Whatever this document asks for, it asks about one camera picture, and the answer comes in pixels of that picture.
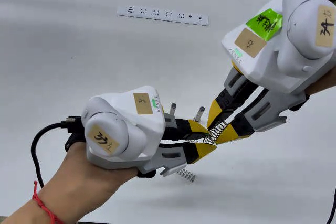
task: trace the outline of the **metal pin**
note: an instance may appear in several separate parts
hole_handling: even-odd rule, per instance
[[[205,111],[205,108],[204,107],[200,107],[200,109],[198,110],[196,116],[194,117],[194,121],[195,122],[198,123],[201,120],[201,117],[202,117],[204,111]]]
[[[174,115],[175,114],[175,110],[176,110],[176,103],[172,103],[172,105],[170,106],[170,115]]]

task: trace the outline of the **white power strip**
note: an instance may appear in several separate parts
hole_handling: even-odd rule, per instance
[[[145,6],[118,7],[117,14],[120,16],[149,18],[149,19],[187,23],[201,26],[209,25],[209,17],[204,14],[176,12],[174,10],[145,7]]]

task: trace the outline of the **black cable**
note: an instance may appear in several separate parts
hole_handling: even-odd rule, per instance
[[[330,217],[329,217],[327,224],[331,224],[332,219],[334,218],[334,215],[335,215],[335,210],[336,210],[336,190],[335,190],[335,196],[334,196],[334,204],[332,205]]]
[[[37,142],[39,141],[39,139],[42,137],[42,135],[44,135],[45,133],[47,133],[50,130],[53,129],[57,129],[57,128],[61,128],[63,126],[63,123],[54,123],[51,124],[47,127],[45,127],[44,129],[42,129],[39,133],[36,134],[36,136],[34,137],[34,140],[32,142],[32,146],[30,148],[30,152],[31,152],[31,156],[33,158],[34,161],[34,165],[35,165],[35,169],[36,169],[36,176],[37,176],[37,180],[40,184],[40,187],[44,187],[44,183],[43,183],[43,179],[41,176],[41,169],[40,169],[40,164],[38,162],[37,156],[36,156],[36,146],[37,146]]]

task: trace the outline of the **metal spring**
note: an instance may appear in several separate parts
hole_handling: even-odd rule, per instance
[[[179,172],[177,172],[178,175],[180,175],[182,178],[185,178],[186,180],[190,181],[191,183],[195,181],[196,175],[189,172],[187,169],[182,169]]]
[[[206,135],[205,138],[203,138],[204,144],[215,144],[223,130],[226,128],[227,123],[225,121],[220,121],[217,123]],[[191,140],[190,143],[199,143],[199,140]]]

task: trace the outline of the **beige label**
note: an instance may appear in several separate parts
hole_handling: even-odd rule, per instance
[[[266,46],[266,41],[245,28],[236,39],[235,44],[252,58],[255,58],[264,46]]]
[[[327,5],[319,6],[316,31],[316,45],[332,47],[334,38],[335,8]]]
[[[134,100],[139,115],[153,114],[148,93],[134,93]]]
[[[91,128],[89,138],[110,154],[113,154],[119,146],[116,140],[96,124]]]

